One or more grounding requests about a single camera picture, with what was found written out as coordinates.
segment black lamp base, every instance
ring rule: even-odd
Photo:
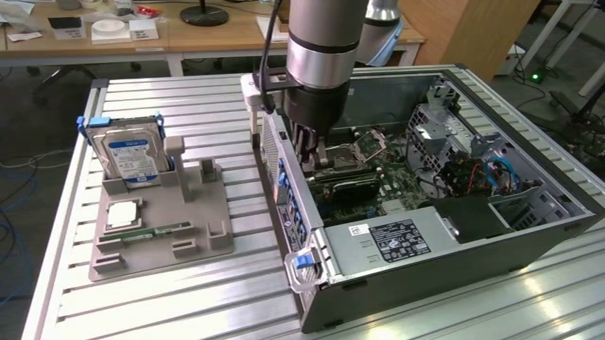
[[[217,26],[228,21],[228,13],[224,9],[207,6],[205,13],[201,13],[201,7],[193,6],[180,11],[180,18],[185,23],[195,26]]]

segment black cylinder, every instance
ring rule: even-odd
[[[331,126],[340,119],[347,103],[348,84],[347,81],[327,90],[307,87],[285,90],[283,109],[288,118],[313,129],[319,137],[328,134]]]

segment white table leg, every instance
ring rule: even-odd
[[[586,81],[586,84],[582,86],[577,94],[579,94],[582,97],[587,96],[602,81],[605,81],[605,63],[601,64],[601,67],[594,72],[593,76]]]
[[[567,48],[571,46],[571,43],[574,42],[577,36],[582,32],[583,28],[586,27],[587,23],[593,19],[594,15],[599,9],[591,8],[587,13],[582,16],[579,21],[577,22],[573,31],[569,33],[567,37],[565,38],[563,42],[560,43],[560,46],[558,46],[556,51],[551,55],[551,58],[548,60],[548,63],[546,64],[546,67],[551,69],[556,63],[560,57],[563,56],[565,52],[567,51]]]
[[[167,62],[168,62],[168,69],[169,69],[171,77],[183,76],[183,65],[180,64],[181,61],[183,61],[181,53],[171,53],[167,55]]]
[[[406,49],[402,50],[403,53],[400,54],[399,59],[399,66],[412,66],[415,56],[418,55],[419,44],[406,44]]]
[[[560,20],[560,17],[563,16],[565,12],[567,11],[570,6],[569,0],[563,0],[560,5],[558,5],[555,13],[551,15],[548,22],[546,23],[544,28],[542,29],[542,32],[539,33],[538,37],[535,38],[534,43],[531,44],[531,47],[528,48],[528,51],[526,53],[526,56],[520,60],[520,65],[522,68],[524,69],[528,65],[528,62],[531,61],[535,53],[539,50],[539,47],[546,41],[546,38],[548,37],[551,30],[554,30],[554,26],[556,25],[558,21]]]

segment robotic arm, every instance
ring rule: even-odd
[[[364,41],[376,44],[380,30],[392,32],[398,25],[396,0],[370,0],[370,6],[367,0],[291,0],[285,69],[267,70],[264,60],[255,83],[260,96],[283,90],[283,110],[291,121],[299,162],[315,169],[329,163],[324,137],[344,110],[362,30],[371,32],[364,34]],[[271,83],[267,71],[284,74],[285,81]]]

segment motherboard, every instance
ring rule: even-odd
[[[399,135],[372,127],[352,142],[327,146],[333,166],[308,185],[324,226],[414,210],[430,196],[403,157]]]

